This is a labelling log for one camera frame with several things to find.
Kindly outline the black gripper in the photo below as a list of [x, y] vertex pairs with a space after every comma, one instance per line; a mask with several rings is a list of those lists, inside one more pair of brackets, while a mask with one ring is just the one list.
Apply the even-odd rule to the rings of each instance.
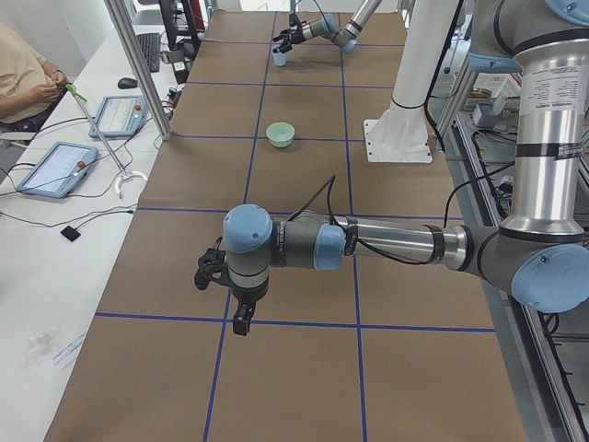
[[232, 294], [239, 302], [232, 319], [233, 334], [248, 335], [251, 321], [255, 315], [256, 303], [267, 294], [268, 288], [268, 281], [255, 287], [238, 285], [232, 287]]
[[293, 49], [293, 44], [300, 44], [309, 39], [309, 26], [292, 26], [289, 30], [283, 30], [272, 38], [273, 53], [287, 53]]

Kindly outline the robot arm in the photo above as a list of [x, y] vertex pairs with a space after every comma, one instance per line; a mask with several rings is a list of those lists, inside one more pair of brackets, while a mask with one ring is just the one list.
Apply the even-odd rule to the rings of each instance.
[[271, 267], [335, 270], [349, 255], [474, 274], [544, 313], [588, 297], [588, 252], [574, 221], [588, 86], [584, 1], [480, 1], [470, 56], [484, 69], [521, 68], [513, 206], [498, 227], [441, 228], [315, 214], [274, 220], [255, 204], [223, 223], [222, 280], [237, 299], [236, 334], [248, 333]]
[[277, 44], [277, 47], [272, 49], [272, 53], [290, 52], [294, 45], [316, 37], [331, 41], [344, 53], [349, 53], [354, 49], [357, 38], [367, 21], [381, 3], [381, 0], [363, 1], [352, 15], [352, 18], [343, 27], [340, 27], [334, 23], [331, 14], [325, 14], [322, 11], [318, 2], [315, 2], [315, 4], [319, 10], [319, 17], [310, 21], [301, 20], [296, 14], [296, 6], [299, 4], [299, 1], [291, 1], [289, 27], [283, 29], [276, 37], [272, 38], [272, 42]]

